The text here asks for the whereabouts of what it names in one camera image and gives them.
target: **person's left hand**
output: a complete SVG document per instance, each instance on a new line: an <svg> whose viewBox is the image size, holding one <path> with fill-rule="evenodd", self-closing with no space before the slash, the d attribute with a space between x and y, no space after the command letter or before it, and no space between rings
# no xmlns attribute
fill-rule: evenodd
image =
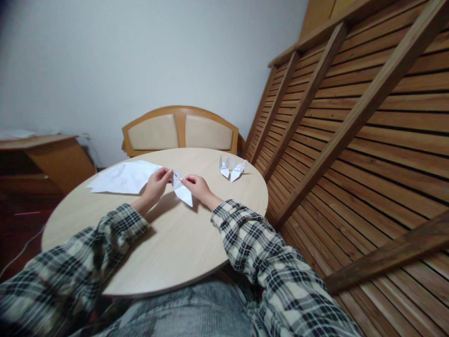
<svg viewBox="0 0 449 337"><path fill-rule="evenodd" d="M172 174L173 171L165 167L154 172L148 179L142 198L155 205L164 194L167 184L171 183Z"/></svg>
<svg viewBox="0 0 449 337"><path fill-rule="evenodd" d="M162 197L165 187L171 183L172 174L173 171L167 168L160 168L154 172L146 183L144 193L131 204L131 207L144 216Z"/></svg>

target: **white origami figure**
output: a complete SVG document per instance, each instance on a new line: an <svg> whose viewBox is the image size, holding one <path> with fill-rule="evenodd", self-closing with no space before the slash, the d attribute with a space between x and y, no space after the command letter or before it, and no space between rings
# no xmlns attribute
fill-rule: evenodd
<svg viewBox="0 0 449 337"><path fill-rule="evenodd" d="M246 167L246 160L243 161L243 163L239 164L239 165L235 165L235 156L232 160L232 173L231 173L231 183L236 180L238 177L241 176L241 174L243 173L243 170Z"/></svg>
<svg viewBox="0 0 449 337"><path fill-rule="evenodd" d="M193 207L192 193L181 183L180 179L185 178L177 169L173 168L172 186L176 196L190 207Z"/></svg>
<svg viewBox="0 0 449 337"><path fill-rule="evenodd" d="M229 158L226 159L226 164L223 163L220 156L220 161L218 162L218 168L222 175L226 178L229 178Z"/></svg>
<svg viewBox="0 0 449 337"><path fill-rule="evenodd" d="M232 160L231 183L242 175L243 170L246 167L246 162L247 161L243 161L243 163L236 165L234 156ZM220 169L222 175L224 175L226 178L229 178L229 158L226 159L226 163L223 163L223 160L220 157L220 161L218 162L218 168Z"/></svg>

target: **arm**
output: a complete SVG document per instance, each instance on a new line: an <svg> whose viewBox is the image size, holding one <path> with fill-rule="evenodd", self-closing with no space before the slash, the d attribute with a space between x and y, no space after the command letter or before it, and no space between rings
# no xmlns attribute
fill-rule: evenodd
<svg viewBox="0 0 449 337"><path fill-rule="evenodd" d="M223 237L232 267L264 288L259 316L271 335L361 335L323 280L264 217L233 200L223 202L200 177L186 178L187 188L213 210L211 221Z"/></svg>
<svg viewBox="0 0 449 337"><path fill-rule="evenodd" d="M0 320L8 336L60 336L88 322L105 282L149 227L142 215L165 190L171 171L164 170L162 178L157 172L150 177L141 198L39 254L0 285Z"/></svg>

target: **desk drawer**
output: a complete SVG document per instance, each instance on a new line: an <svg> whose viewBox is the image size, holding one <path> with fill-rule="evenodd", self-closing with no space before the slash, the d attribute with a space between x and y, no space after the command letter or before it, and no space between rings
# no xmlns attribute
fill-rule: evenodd
<svg viewBox="0 0 449 337"><path fill-rule="evenodd" d="M0 176L0 191L10 194L62 194L45 174Z"/></svg>

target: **white wall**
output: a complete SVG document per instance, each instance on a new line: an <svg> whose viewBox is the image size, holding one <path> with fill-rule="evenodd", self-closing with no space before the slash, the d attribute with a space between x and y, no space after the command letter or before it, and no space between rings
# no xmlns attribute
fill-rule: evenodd
<svg viewBox="0 0 449 337"><path fill-rule="evenodd" d="M88 132L98 166L127 158L125 124L167 105L210 110L246 138L267 64L297 41L307 2L15 1L1 32L0 128Z"/></svg>

